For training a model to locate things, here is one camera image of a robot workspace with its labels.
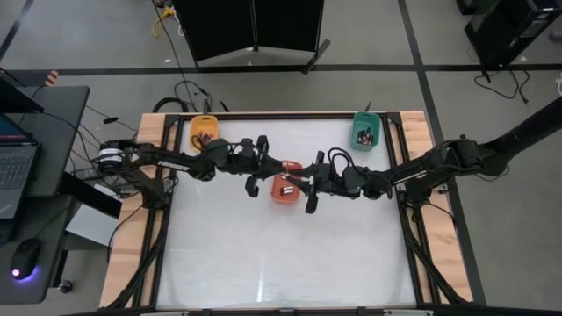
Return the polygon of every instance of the orange tray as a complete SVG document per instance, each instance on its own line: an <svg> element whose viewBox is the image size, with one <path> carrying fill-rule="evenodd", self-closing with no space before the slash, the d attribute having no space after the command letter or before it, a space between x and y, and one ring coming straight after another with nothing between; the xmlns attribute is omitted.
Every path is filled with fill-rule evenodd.
<svg viewBox="0 0 562 316"><path fill-rule="evenodd" d="M290 161L283 161L283 164L289 170L293 169L302 169L302 166L298 162L290 162ZM293 187L293 191L291 194L281 195L281 189L286 187ZM273 178L273 186L271 187L271 197L275 202L284 203L284 204L293 204L297 202L299 199L300 190L294 184L290 183L286 179L283 178L281 175L276 175Z"/></svg>
<svg viewBox="0 0 562 316"><path fill-rule="evenodd" d="M193 140L193 136L198 136L199 134L207 134L211 137L209 140L216 140L219 138L219 121L213 115L198 115L193 118L190 122L190 138L189 144L191 150L194 152L199 152L195 146L193 146L193 141L196 142L197 147L201 147L197 140Z"/></svg>

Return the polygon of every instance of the teal tray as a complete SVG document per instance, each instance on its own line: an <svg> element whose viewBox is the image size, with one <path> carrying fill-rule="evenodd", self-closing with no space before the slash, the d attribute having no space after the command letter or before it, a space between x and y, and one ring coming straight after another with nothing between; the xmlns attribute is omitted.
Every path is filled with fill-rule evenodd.
<svg viewBox="0 0 562 316"><path fill-rule="evenodd" d="M359 132L367 130L372 131L372 143L363 145L357 142ZM378 134L380 131L380 117L375 113L357 112L353 117L353 128L351 130L351 147L360 151L370 151L378 144Z"/></svg>

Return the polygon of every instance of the small container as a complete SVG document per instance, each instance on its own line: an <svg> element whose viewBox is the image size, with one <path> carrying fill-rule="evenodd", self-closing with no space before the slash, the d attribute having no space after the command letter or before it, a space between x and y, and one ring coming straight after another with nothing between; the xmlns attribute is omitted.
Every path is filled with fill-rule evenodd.
<svg viewBox="0 0 562 316"><path fill-rule="evenodd" d="M219 121L213 115L198 115L193 118L190 122L190 138L188 139L190 148L194 152L198 153L199 149L193 146L193 136L198 136L199 134L211 136L211 140L216 140L219 138Z"/></svg>
<svg viewBox="0 0 562 316"><path fill-rule="evenodd" d="M302 169L302 166L298 162L284 161L283 163L288 170ZM290 183L287 179L284 179L282 175L276 175L273 177L271 198L273 198L275 202L283 204L293 204L297 202L297 199L299 199L299 195L299 188L295 187L295 185Z"/></svg>
<svg viewBox="0 0 562 316"><path fill-rule="evenodd" d="M372 142L364 145L358 141L358 135L371 132ZM353 128L351 129L351 147L361 151L371 151L378 144L378 132L380 131L380 117L375 113L357 112L353 117Z"/></svg>

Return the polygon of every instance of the laptop keyboard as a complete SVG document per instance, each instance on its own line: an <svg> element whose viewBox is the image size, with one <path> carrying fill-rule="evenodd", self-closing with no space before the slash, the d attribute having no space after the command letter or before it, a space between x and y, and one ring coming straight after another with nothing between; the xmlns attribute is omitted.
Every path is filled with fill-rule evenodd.
<svg viewBox="0 0 562 316"><path fill-rule="evenodd" d="M31 163L30 156L0 154L0 190L23 188Z"/></svg>

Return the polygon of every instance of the black partition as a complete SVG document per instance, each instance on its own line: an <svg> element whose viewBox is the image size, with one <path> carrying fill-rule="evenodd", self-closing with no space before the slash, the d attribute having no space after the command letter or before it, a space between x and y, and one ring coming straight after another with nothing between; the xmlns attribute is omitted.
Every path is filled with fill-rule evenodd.
<svg viewBox="0 0 562 316"><path fill-rule="evenodd" d="M253 47L313 52L307 73L329 46L320 46L324 0L173 0L185 39L198 61Z"/></svg>
<svg viewBox="0 0 562 316"><path fill-rule="evenodd" d="M254 45L251 0L175 0L193 60Z"/></svg>
<svg viewBox="0 0 562 316"><path fill-rule="evenodd" d="M255 0L259 46L315 52L323 0Z"/></svg>

